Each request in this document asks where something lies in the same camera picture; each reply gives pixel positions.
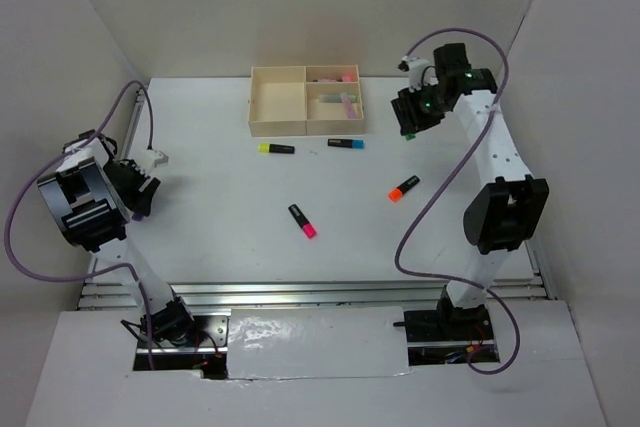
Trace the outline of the black pink-capped highlighter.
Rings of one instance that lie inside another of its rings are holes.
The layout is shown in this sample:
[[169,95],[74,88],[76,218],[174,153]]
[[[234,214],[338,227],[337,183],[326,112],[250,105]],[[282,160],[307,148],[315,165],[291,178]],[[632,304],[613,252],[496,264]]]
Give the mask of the black pink-capped highlighter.
[[312,239],[317,235],[314,226],[296,204],[291,204],[288,207],[288,211],[308,239]]

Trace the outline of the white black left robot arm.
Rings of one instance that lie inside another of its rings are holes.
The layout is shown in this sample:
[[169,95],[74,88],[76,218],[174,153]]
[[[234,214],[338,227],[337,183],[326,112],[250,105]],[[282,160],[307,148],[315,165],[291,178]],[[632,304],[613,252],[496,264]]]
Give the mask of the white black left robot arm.
[[127,236],[127,224],[151,213],[161,181],[132,159],[118,160],[109,142],[78,139],[64,146],[56,170],[37,181],[65,239],[104,264],[128,263],[115,273],[141,309],[141,334],[154,343],[189,344],[197,321],[172,287],[150,267]]

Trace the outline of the pastel green translucent highlighter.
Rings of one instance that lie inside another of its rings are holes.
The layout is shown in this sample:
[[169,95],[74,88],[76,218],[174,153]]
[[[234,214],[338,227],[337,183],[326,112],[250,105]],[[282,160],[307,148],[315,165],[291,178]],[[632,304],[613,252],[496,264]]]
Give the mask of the pastel green translucent highlighter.
[[356,94],[346,94],[346,93],[321,94],[318,97],[318,100],[323,103],[341,103],[344,98],[348,98],[349,101],[352,103],[357,103],[359,101],[358,96]]

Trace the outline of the black blue-capped highlighter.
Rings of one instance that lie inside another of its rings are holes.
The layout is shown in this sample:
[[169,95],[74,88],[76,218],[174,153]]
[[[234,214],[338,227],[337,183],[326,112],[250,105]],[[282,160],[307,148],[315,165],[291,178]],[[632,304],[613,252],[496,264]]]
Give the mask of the black blue-capped highlighter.
[[330,138],[327,140],[329,147],[346,148],[346,149],[363,149],[365,144],[361,139],[337,139]]

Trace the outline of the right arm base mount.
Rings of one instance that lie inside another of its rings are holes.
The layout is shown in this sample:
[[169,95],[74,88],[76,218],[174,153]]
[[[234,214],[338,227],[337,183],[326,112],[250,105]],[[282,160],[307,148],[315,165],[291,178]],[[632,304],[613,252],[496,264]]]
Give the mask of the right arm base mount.
[[463,346],[489,343],[494,331],[487,312],[479,320],[447,323],[435,309],[405,310],[393,326],[405,332],[407,343],[417,346]]

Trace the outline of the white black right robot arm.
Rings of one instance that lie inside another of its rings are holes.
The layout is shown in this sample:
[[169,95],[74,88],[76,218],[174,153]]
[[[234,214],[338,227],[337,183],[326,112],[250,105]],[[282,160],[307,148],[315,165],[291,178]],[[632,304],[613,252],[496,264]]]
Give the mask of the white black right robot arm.
[[449,113],[460,120],[473,151],[481,188],[463,214],[463,232],[476,253],[460,280],[449,281],[438,302],[436,326],[448,339],[460,338],[484,309],[486,290],[510,252],[530,239],[549,196],[521,159],[496,99],[490,70],[474,68],[462,43],[435,49],[434,60],[403,58],[408,87],[391,106],[402,136],[439,125]]

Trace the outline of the pastel purple translucent highlighter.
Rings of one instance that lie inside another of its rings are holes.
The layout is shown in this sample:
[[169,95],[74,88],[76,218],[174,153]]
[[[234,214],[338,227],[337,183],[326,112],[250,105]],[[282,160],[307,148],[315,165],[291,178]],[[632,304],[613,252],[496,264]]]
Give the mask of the pastel purple translucent highlighter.
[[342,92],[340,94],[340,99],[344,107],[347,118],[350,120],[359,119],[359,114],[357,112],[357,109],[354,107],[354,101],[357,99],[357,97],[355,95]]

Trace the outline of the black orange-capped highlighter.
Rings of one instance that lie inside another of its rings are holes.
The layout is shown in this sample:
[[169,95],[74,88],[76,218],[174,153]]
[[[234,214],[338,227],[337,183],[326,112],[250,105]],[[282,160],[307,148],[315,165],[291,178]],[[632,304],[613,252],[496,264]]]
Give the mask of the black orange-capped highlighter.
[[420,178],[416,175],[413,175],[402,182],[400,185],[395,187],[392,191],[387,194],[388,199],[391,202],[398,202],[401,198],[403,198],[407,192],[413,189],[420,182]]

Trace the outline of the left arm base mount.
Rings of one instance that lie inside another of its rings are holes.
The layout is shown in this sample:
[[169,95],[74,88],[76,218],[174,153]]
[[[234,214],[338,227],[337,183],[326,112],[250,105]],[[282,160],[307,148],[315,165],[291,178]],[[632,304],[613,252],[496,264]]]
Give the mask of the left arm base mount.
[[216,316],[158,312],[151,316],[151,346],[211,347],[215,352],[221,352],[227,343],[227,318],[222,317],[222,326],[218,327],[213,324],[216,319]]

